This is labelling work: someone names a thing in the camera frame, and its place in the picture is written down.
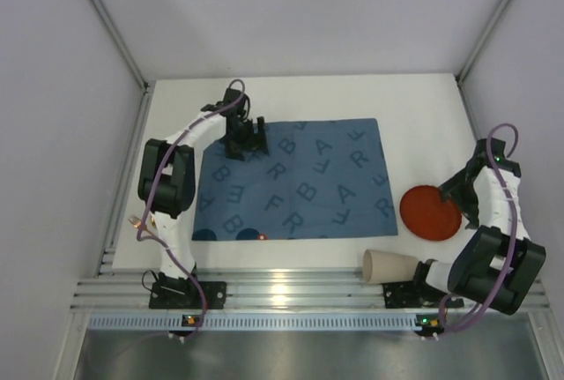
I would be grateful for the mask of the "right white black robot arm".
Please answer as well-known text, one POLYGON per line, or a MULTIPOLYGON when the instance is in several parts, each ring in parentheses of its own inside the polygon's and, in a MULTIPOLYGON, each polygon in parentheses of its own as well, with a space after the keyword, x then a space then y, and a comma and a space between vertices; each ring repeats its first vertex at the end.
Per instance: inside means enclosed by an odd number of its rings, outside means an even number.
POLYGON ((546 251, 533 243, 523 225, 518 200, 522 171, 511 159, 513 148, 492 128, 477 141, 466 165, 440 186, 418 185, 402 196, 400 215, 421 239, 451 238, 466 220, 469 241, 451 263, 437 259, 366 250, 362 275, 369 284, 410 283, 419 295, 437 302, 476 303, 478 317, 487 309, 512 315, 520 308, 545 263, 546 251))

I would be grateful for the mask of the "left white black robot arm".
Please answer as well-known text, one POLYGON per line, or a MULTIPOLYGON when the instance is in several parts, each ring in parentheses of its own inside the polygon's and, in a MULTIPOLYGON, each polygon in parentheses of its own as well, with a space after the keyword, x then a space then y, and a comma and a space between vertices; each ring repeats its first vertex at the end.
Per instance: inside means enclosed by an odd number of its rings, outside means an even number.
POLYGON ((193 281, 197 263, 190 249, 204 152, 216 142, 225 156, 242 160, 264 138, 249 118, 249 97, 240 79, 229 84, 223 99, 204 105, 195 119, 164 139, 145 143, 137 195, 145 204, 134 223, 138 242, 160 246, 160 273, 166 279, 193 281))

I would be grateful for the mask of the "beige paper cup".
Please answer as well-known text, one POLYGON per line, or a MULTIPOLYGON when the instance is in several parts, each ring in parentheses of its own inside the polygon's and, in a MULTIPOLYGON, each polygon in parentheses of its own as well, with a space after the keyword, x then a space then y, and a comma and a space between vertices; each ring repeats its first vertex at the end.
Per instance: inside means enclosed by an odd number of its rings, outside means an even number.
POLYGON ((362 277, 367 284, 411 281, 418 264, 416 257, 366 250, 362 258, 362 277))

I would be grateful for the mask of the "blue letter-print placemat cloth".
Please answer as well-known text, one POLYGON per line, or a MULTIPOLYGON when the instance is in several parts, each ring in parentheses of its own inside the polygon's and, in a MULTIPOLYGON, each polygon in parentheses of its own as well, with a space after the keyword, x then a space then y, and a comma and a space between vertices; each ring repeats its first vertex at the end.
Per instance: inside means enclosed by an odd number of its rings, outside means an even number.
POLYGON ((204 152, 192 238, 200 242, 397 235, 374 118, 268 123, 269 152, 204 152))

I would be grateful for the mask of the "red round plastic plate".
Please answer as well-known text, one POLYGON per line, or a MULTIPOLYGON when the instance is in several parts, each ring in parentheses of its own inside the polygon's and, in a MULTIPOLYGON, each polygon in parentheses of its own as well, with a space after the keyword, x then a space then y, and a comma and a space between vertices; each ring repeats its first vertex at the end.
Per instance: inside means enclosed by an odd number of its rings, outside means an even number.
POLYGON ((440 190, 431 185, 415 186, 402 196, 399 212, 405 226, 416 236, 430 242, 453 237, 462 224, 462 214, 455 202, 444 200, 440 190))

